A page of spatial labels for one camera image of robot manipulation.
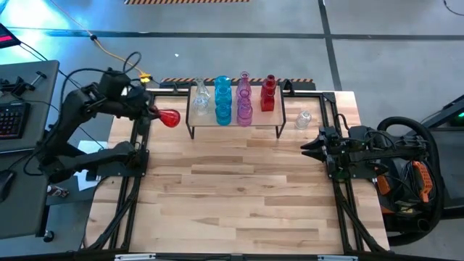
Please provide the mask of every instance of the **concrete floor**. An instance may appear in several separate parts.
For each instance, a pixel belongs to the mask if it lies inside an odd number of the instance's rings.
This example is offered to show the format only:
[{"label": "concrete floor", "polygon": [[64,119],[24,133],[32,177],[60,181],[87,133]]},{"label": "concrete floor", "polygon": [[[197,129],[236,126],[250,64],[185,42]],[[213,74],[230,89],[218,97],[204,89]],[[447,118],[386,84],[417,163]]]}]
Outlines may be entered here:
[{"label": "concrete floor", "polygon": [[[245,4],[182,4],[125,6],[123,0],[55,0],[89,30],[164,33],[324,33],[318,0],[251,0]],[[464,3],[448,0],[457,12]],[[326,0],[328,21],[337,34],[463,35],[464,17],[448,12],[440,0]],[[49,1],[10,0],[0,14],[6,26],[80,29]],[[48,59],[60,61],[63,72],[81,67],[120,68],[88,38],[51,37],[39,30],[21,30],[19,38]],[[324,39],[272,38],[101,38],[112,52],[126,57],[143,54],[140,67],[156,79],[274,73],[285,78],[314,78],[318,90],[334,90]],[[364,125],[376,127],[385,117],[422,120],[463,93],[462,41],[334,40],[341,87],[354,91]],[[34,61],[19,47],[0,50],[0,64]],[[82,84],[98,81],[84,72]],[[58,105],[57,81],[53,104]],[[83,127],[106,141],[112,118],[100,115]],[[88,139],[79,130],[71,143]],[[23,237],[0,241],[0,256],[76,250],[82,239],[88,202],[52,207],[51,243]],[[403,254],[462,260],[461,220],[443,221],[429,236],[393,250]]]}]

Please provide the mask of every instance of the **purple bottle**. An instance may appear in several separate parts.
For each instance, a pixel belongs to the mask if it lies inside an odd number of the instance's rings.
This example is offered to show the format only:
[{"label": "purple bottle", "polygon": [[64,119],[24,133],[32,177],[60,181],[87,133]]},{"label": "purple bottle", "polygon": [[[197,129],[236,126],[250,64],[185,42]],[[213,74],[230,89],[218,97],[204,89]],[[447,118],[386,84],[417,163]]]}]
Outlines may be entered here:
[{"label": "purple bottle", "polygon": [[237,104],[239,104],[242,98],[251,99],[252,97],[252,86],[249,84],[248,80],[249,73],[243,71],[240,73],[240,77],[239,86],[236,90]]},{"label": "purple bottle", "polygon": [[253,108],[250,99],[240,99],[237,110],[237,123],[242,127],[250,126],[253,120]]}]

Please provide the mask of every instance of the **clear glass bottle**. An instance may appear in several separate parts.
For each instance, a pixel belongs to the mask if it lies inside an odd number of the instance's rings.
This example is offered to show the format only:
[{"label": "clear glass bottle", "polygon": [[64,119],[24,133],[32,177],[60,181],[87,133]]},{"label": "clear glass bottle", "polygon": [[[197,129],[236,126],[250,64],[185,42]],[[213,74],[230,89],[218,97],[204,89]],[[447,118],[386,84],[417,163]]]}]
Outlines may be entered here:
[{"label": "clear glass bottle", "polygon": [[204,85],[204,78],[195,78],[196,83],[196,96],[197,97],[205,97],[208,100],[210,99],[211,95],[206,86]]},{"label": "clear glass bottle", "polygon": [[206,115],[210,112],[210,92],[204,85],[203,78],[195,78],[196,82],[196,97],[194,100],[194,110],[197,115]]},{"label": "clear glass bottle", "polygon": [[310,124],[311,118],[310,112],[302,111],[299,113],[297,121],[295,121],[295,126],[300,130],[304,130]]}]

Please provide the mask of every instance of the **red glass bottle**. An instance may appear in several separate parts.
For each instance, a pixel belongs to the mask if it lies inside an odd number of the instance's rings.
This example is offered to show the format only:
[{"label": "red glass bottle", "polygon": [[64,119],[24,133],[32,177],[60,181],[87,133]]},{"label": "red glass bottle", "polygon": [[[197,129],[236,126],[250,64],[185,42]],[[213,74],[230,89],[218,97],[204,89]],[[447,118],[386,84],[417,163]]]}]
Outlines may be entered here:
[{"label": "red glass bottle", "polygon": [[268,75],[261,87],[261,111],[272,112],[274,110],[274,95],[276,94],[276,78]]}]

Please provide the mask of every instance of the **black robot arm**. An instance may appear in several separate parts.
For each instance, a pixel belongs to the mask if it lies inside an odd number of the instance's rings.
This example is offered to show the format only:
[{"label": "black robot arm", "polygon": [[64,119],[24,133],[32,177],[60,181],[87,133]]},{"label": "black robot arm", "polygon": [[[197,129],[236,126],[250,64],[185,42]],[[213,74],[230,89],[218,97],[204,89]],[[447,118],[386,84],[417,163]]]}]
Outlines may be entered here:
[{"label": "black robot arm", "polygon": [[[118,143],[112,149],[102,149],[91,154],[67,143],[79,125],[96,117],[97,113],[127,117],[137,120],[139,125],[148,125],[151,120],[162,116],[163,111],[148,106],[150,93],[142,86],[132,86],[127,75],[112,72],[105,73],[100,83],[71,91],[63,102],[58,121],[35,148],[34,156],[39,161],[39,170],[49,177],[51,183],[66,180],[76,171],[89,170],[95,174],[103,165],[116,167],[113,170],[121,167],[137,168],[141,160],[146,158],[147,155],[143,155],[146,152],[138,152],[128,141]],[[123,96],[124,88],[130,87],[127,95]],[[176,111],[170,110],[168,113],[177,115],[180,120],[178,112],[175,114]]]}]

